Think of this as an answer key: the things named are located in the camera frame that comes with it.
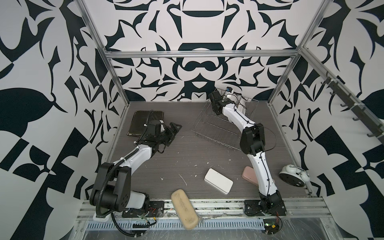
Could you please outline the black square plate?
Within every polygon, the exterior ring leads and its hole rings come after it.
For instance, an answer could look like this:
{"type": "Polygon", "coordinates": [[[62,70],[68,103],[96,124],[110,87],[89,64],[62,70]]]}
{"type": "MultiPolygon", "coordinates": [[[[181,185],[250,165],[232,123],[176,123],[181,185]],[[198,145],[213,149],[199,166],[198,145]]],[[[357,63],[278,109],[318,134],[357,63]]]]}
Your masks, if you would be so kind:
{"type": "Polygon", "coordinates": [[[145,125],[151,120],[163,120],[164,112],[162,111],[135,111],[129,131],[128,136],[131,137],[140,137],[145,131],[145,125]]]}

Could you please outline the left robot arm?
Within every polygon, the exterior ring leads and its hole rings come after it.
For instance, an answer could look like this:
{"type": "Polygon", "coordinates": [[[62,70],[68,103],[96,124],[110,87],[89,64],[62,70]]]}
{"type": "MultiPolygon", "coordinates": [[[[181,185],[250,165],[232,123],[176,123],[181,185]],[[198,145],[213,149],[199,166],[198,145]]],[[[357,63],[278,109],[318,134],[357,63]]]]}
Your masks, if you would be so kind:
{"type": "Polygon", "coordinates": [[[95,217],[105,218],[114,212],[131,209],[140,213],[148,210],[148,195],[131,190],[132,174],[156,153],[162,154],[159,147],[170,146],[181,129],[182,125],[173,122],[167,126],[160,120],[149,121],[130,153],[99,167],[90,196],[90,204],[96,207],[95,217]]]}

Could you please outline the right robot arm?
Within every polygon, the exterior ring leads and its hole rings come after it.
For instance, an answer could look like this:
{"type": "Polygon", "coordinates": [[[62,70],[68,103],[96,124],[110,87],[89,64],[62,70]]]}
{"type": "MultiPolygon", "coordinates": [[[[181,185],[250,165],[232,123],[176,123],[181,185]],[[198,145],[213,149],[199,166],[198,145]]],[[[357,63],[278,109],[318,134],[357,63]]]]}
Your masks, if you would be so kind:
{"type": "Polygon", "coordinates": [[[240,149],[247,155],[254,169],[260,201],[257,213],[271,216],[285,216],[286,207],[273,181],[266,160],[265,128],[246,116],[245,102],[231,93],[221,94],[218,90],[209,94],[213,112],[225,116],[241,132],[240,149]]]}

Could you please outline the white round plate front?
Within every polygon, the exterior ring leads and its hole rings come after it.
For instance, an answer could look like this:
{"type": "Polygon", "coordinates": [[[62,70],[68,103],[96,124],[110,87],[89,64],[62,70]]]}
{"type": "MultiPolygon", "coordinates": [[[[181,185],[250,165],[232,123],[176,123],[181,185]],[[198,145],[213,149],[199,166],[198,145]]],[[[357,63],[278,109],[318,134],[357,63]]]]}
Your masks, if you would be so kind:
{"type": "Polygon", "coordinates": [[[246,100],[245,100],[243,97],[240,97],[240,98],[239,98],[239,102],[238,102],[238,105],[237,105],[237,109],[238,109],[242,114],[245,114],[245,113],[246,113],[246,111],[247,111],[246,100]]]}

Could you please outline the white rectangular case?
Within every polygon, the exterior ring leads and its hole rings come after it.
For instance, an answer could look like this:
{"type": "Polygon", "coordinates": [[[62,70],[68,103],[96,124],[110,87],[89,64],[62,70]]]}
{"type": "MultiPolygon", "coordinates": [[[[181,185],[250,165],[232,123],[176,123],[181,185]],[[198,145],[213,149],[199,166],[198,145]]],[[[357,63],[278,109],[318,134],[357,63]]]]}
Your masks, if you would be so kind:
{"type": "Polygon", "coordinates": [[[224,195],[227,195],[233,186],[232,180],[212,168],[209,168],[204,177],[204,181],[224,195]]]}

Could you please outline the beige oblong case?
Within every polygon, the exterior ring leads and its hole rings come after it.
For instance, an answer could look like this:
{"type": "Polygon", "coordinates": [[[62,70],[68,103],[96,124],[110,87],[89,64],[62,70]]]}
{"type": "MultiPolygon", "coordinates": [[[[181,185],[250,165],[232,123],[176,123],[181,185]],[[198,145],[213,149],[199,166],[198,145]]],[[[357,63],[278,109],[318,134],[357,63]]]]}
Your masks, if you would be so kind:
{"type": "Polygon", "coordinates": [[[185,191],[176,190],[171,194],[171,200],[183,227],[186,230],[193,230],[198,225],[200,218],[185,191]]]}

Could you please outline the white display box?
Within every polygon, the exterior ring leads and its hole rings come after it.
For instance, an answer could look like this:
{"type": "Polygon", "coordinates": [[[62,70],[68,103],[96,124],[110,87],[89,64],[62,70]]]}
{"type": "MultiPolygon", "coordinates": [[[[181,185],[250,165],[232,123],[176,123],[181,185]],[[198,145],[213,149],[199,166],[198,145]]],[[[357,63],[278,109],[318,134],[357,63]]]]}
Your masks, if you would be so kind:
{"type": "Polygon", "coordinates": [[[93,215],[93,221],[98,223],[110,223],[112,221],[110,214],[105,217],[98,217],[96,213],[93,215]]]}

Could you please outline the white round timer device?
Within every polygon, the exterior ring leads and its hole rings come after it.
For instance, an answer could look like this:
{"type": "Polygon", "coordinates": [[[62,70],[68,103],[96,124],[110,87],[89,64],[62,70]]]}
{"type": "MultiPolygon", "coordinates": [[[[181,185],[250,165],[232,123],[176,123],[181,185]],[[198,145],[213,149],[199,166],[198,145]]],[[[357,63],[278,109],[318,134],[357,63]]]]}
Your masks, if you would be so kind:
{"type": "Polygon", "coordinates": [[[286,165],[279,173],[279,178],[285,183],[304,188],[310,182],[310,175],[304,169],[295,165],[286,165]]]}

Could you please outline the small circuit board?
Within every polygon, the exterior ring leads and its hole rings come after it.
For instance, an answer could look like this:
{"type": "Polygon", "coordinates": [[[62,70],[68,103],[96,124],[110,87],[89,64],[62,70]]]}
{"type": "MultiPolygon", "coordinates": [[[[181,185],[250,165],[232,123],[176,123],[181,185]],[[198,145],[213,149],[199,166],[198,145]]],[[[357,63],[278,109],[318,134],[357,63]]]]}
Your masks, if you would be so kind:
{"type": "Polygon", "coordinates": [[[262,232],[270,236],[275,235],[282,229],[282,221],[280,218],[264,219],[263,223],[264,230],[262,230],[262,232]]]}

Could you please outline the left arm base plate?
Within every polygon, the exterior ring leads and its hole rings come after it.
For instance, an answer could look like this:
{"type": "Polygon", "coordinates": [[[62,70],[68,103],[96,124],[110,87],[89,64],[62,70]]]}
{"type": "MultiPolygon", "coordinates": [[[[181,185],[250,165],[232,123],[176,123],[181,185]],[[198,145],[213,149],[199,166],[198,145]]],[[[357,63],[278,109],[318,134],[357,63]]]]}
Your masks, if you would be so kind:
{"type": "Polygon", "coordinates": [[[126,209],[122,213],[123,218],[138,218],[144,215],[147,218],[157,218],[164,213],[164,201],[145,202],[141,209],[126,209]]]}

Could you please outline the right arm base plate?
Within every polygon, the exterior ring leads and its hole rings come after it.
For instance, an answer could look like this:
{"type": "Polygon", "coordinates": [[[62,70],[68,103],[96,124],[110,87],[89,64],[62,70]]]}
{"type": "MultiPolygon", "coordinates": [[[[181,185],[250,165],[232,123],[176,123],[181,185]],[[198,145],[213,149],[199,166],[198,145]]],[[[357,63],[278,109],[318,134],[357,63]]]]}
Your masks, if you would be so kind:
{"type": "Polygon", "coordinates": [[[254,216],[286,216],[287,209],[283,200],[268,202],[267,200],[245,200],[245,215],[254,216]]]}

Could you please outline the wall hook rail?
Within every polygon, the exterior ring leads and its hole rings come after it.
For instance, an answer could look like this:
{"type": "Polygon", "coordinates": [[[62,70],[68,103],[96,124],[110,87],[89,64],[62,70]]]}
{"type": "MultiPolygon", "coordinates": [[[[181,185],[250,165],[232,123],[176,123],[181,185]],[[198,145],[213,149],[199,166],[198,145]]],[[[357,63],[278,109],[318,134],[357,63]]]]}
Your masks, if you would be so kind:
{"type": "Polygon", "coordinates": [[[353,112],[355,122],[360,121],[364,124],[370,131],[367,134],[368,138],[376,138],[383,145],[384,123],[340,79],[334,78],[328,71],[325,76],[322,85],[331,89],[331,96],[337,96],[342,101],[341,107],[353,112]]]}

